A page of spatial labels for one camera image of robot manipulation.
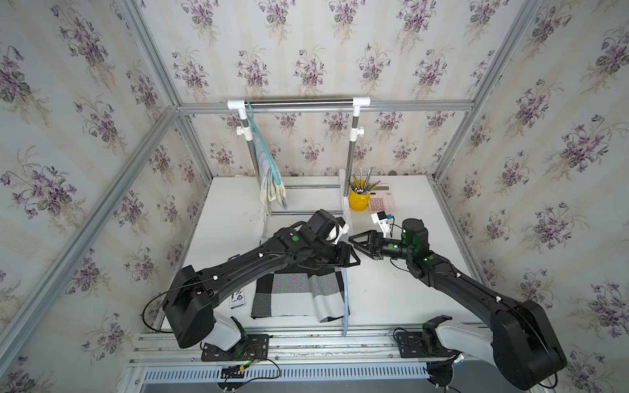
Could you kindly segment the white steel clothes rack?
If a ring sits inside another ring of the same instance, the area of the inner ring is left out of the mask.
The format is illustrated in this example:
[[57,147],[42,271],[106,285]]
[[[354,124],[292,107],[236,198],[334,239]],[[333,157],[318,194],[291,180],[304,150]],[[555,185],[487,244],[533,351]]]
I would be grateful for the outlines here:
[[[231,99],[227,107],[239,117],[244,100]],[[351,229],[347,182],[359,139],[365,135],[360,121],[371,107],[370,97],[247,101],[287,193],[288,208],[273,202],[269,211],[265,208],[267,216],[307,216],[328,206]],[[245,138],[241,121],[236,131]]]

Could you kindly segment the pink calculator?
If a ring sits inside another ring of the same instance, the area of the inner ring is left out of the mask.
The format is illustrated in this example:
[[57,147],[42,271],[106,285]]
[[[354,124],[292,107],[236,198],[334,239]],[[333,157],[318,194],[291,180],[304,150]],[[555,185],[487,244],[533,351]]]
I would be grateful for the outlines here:
[[395,202],[391,186],[389,184],[379,184],[370,191],[369,209],[371,213],[384,211],[392,214],[395,211]]

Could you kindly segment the pencils in cup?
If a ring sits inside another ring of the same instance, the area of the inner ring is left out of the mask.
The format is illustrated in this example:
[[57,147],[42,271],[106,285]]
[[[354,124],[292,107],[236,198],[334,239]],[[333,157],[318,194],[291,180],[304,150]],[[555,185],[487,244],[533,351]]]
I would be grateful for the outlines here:
[[376,181],[375,183],[371,182],[372,170],[368,171],[366,177],[362,176],[362,173],[356,175],[355,172],[351,173],[350,180],[347,182],[350,190],[357,195],[366,195],[373,191],[378,185],[380,185],[380,181]]

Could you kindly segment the aluminium mounting rail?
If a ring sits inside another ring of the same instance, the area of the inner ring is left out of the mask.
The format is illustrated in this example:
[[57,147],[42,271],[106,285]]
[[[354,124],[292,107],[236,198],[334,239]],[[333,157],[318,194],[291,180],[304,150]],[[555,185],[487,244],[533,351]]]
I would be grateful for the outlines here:
[[[250,334],[270,337],[268,356],[277,364],[374,363],[401,359],[393,330],[396,325],[332,327],[250,327]],[[130,367],[185,366],[201,363],[195,344],[181,349],[172,335],[141,333],[134,339]]]

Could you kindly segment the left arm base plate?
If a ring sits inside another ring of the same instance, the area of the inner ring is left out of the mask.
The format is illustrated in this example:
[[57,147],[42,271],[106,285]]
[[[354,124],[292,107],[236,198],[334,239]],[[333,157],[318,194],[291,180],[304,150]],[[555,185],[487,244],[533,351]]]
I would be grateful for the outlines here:
[[203,344],[202,362],[262,360],[268,356],[270,335],[252,334],[242,338],[229,350],[221,350],[217,346]]

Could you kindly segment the black white checkered scarf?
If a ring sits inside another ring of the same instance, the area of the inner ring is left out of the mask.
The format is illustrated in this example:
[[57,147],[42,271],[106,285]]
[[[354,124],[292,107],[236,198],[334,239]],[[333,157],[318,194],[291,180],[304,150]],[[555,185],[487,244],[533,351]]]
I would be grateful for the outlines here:
[[293,266],[257,280],[251,317],[313,317],[322,324],[342,319],[343,312],[340,269]]

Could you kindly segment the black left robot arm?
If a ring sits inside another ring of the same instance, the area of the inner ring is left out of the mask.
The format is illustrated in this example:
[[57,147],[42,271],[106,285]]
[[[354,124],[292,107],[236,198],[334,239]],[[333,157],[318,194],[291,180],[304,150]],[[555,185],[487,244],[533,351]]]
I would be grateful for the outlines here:
[[232,350],[245,332],[233,317],[215,315],[215,308],[265,275],[293,265],[310,270],[359,265],[353,247],[341,239],[348,230],[345,219],[320,209],[308,221],[278,229],[258,247],[222,264],[198,271],[191,265],[181,268],[162,301],[179,348],[207,342]]

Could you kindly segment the blue cream plaid scarf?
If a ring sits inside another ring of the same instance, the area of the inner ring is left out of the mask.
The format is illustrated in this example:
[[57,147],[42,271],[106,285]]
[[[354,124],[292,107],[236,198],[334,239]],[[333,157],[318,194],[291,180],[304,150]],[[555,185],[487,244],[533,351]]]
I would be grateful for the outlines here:
[[252,126],[253,143],[260,174],[260,199],[269,211],[273,202],[283,209],[288,208],[287,193],[281,174],[271,154],[269,146],[256,126]]

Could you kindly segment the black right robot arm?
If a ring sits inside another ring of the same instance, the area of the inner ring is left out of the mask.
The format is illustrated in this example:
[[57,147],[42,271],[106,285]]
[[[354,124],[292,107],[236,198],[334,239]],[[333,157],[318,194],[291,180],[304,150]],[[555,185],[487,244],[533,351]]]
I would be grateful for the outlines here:
[[349,241],[373,260],[404,260],[414,278],[479,318],[479,324],[458,322],[448,315],[425,322],[416,337],[425,354],[451,360],[471,355],[496,367],[521,391],[558,378],[567,367],[568,360],[544,309],[535,301],[503,296],[462,273],[431,249],[429,231],[422,220],[405,219],[398,239],[370,230],[351,236]]

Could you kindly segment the teal plastic hanger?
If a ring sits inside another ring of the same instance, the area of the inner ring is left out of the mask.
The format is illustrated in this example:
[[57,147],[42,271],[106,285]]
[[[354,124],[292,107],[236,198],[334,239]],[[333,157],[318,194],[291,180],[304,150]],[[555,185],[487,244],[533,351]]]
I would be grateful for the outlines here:
[[257,127],[252,104],[244,100],[238,113],[242,126],[242,135],[244,135],[247,140],[252,163],[256,167],[259,183],[262,184],[266,181],[268,184],[273,184],[278,187],[281,186],[282,180],[280,173],[273,159],[273,155]]

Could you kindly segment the yellow pencil cup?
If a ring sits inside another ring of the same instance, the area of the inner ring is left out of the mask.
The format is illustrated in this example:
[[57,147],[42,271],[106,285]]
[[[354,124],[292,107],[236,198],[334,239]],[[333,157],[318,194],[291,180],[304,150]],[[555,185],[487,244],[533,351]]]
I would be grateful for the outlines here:
[[366,211],[370,204],[370,194],[356,193],[353,189],[350,189],[348,201],[352,211]]

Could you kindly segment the light blue plastic hanger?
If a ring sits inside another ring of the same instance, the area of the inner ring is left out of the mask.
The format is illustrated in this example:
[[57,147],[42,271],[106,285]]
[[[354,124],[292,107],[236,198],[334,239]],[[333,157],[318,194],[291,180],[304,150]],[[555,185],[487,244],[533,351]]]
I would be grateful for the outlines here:
[[343,280],[343,304],[344,304],[344,312],[343,312],[343,317],[342,317],[342,337],[347,337],[349,316],[350,316],[347,268],[342,268],[341,272],[342,272],[342,280]]

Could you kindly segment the packaged pen blister pack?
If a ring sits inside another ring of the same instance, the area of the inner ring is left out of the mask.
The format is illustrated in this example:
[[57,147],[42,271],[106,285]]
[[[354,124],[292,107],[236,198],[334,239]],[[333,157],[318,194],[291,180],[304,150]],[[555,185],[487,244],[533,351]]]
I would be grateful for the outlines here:
[[246,297],[243,289],[239,289],[231,294],[229,298],[230,309],[237,309],[243,307],[246,304]]

